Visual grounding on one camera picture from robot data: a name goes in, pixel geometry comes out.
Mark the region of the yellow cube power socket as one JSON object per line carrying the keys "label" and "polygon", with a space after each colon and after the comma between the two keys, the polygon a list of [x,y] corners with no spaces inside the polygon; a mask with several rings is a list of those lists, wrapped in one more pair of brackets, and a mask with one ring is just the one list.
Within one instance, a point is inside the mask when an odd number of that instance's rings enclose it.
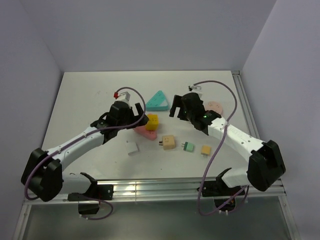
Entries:
{"label": "yellow cube power socket", "polygon": [[148,122],[145,125],[147,131],[156,131],[159,127],[159,118],[157,114],[148,114]]}

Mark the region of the pink triangular power strip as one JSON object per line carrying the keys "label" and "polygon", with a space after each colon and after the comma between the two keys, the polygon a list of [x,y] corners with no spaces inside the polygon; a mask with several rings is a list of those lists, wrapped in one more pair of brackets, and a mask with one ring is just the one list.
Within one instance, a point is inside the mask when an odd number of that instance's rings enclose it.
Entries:
{"label": "pink triangular power strip", "polygon": [[157,139],[157,131],[156,130],[147,130],[145,126],[138,126],[133,129],[135,133],[143,136],[144,138],[154,141]]}

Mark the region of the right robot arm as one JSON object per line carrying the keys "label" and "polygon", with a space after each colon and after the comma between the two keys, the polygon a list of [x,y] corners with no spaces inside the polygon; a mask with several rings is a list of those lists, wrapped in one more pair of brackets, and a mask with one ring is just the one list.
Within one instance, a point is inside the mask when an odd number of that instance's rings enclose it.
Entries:
{"label": "right robot arm", "polygon": [[260,192],[266,191],[285,172],[286,167],[280,148],[276,142],[264,142],[254,138],[229,124],[219,113],[205,110],[203,101],[195,92],[183,96],[175,95],[170,117],[190,122],[195,129],[222,140],[240,154],[247,163],[246,167],[229,167],[221,172],[213,182],[213,190],[218,195],[234,194],[239,187],[252,185]]}

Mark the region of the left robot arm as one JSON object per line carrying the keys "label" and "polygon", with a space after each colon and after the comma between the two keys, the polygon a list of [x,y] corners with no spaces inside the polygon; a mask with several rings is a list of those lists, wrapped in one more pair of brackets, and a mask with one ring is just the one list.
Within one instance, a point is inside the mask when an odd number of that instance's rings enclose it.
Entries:
{"label": "left robot arm", "polygon": [[118,135],[122,129],[133,129],[148,122],[145,104],[136,103],[137,115],[126,100],[115,101],[78,136],[48,150],[37,148],[29,156],[21,177],[24,195],[48,202],[59,193],[66,192],[80,199],[91,200],[98,193],[98,182],[85,172],[64,175],[64,170],[90,150],[102,146]]}

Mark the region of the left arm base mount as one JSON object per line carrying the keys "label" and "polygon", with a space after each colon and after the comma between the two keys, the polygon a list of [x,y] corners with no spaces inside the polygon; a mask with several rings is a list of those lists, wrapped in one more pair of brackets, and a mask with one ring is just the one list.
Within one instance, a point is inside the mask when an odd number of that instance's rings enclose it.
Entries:
{"label": "left arm base mount", "polygon": [[113,199],[113,184],[96,184],[90,186],[85,193],[70,193],[69,202],[78,202],[78,213],[86,217],[96,215],[102,208],[103,201]]}

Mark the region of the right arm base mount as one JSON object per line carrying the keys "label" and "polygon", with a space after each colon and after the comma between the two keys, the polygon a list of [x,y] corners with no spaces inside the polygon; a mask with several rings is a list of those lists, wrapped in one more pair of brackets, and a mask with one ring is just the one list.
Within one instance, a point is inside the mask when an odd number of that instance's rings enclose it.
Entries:
{"label": "right arm base mount", "polygon": [[[239,190],[241,190],[242,186],[236,186],[229,188],[223,181],[220,182],[218,180],[206,180],[203,184],[201,196],[204,198],[209,197],[226,197],[213,199],[214,206],[216,208],[220,207],[220,205],[224,204],[230,197],[235,195]],[[223,212],[233,211],[237,206],[236,199],[232,199],[229,203],[223,206],[220,210]]]}

